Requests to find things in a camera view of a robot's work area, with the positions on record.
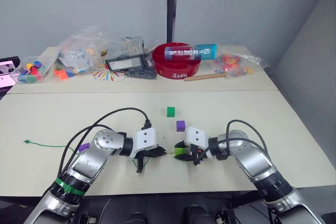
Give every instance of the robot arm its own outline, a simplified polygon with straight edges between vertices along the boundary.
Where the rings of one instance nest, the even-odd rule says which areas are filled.
[[[80,200],[104,168],[109,156],[137,159],[139,173],[142,172],[144,156],[164,154],[165,149],[157,144],[154,128],[141,130],[132,138],[111,130],[101,130],[94,136],[90,147],[80,153],[69,168],[56,178],[24,224],[38,223],[38,218],[45,211],[69,218],[77,211]]]
[[[230,138],[247,138],[247,135],[239,130],[230,131],[229,136]],[[205,150],[214,143],[225,139],[225,134],[210,138],[204,131],[189,127],[185,145],[190,146],[192,152],[195,150],[195,146],[197,147],[196,154],[195,152],[192,154],[195,157],[200,153],[200,150]],[[277,215],[276,223],[324,224],[301,193],[290,186],[262,150],[243,140],[230,142],[229,148],[239,167],[264,197],[266,206]],[[211,148],[206,156],[221,160],[226,155],[226,149],[226,143],[218,144]]]

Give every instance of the plastic bag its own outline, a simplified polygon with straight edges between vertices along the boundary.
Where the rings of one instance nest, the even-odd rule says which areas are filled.
[[[228,77],[238,77],[267,67],[268,63],[245,46],[217,45],[216,59],[213,61],[216,73],[226,72]]]
[[[101,55],[108,47],[109,41],[97,26],[77,32],[60,44],[57,71],[64,70],[70,77],[94,69],[101,62]]]

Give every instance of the wooden stick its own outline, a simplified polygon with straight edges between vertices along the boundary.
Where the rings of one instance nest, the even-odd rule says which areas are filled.
[[[191,76],[186,77],[184,81],[197,81],[197,80],[204,80],[204,79],[211,79],[211,78],[218,78],[218,77],[225,77],[226,73],[212,73],[212,74],[205,74],[202,76]]]

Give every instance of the red bowl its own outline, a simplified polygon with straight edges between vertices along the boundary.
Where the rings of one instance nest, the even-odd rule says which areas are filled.
[[[167,61],[164,58],[164,49],[172,46],[188,46],[185,43],[171,42],[159,45],[152,53],[154,68],[157,73],[163,77],[180,80],[185,77],[193,76],[200,67],[200,60],[185,60],[179,62]]]

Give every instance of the gray wall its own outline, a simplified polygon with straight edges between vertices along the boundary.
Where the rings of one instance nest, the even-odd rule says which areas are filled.
[[[335,19],[335,0],[319,0],[275,72],[280,91],[334,166],[336,166]]]
[[[91,25],[165,42],[166,0],[0,0],[0,58],[37,55]]]
[[[177,0],[175,41],[246,45],[275,66],[318,0]]]

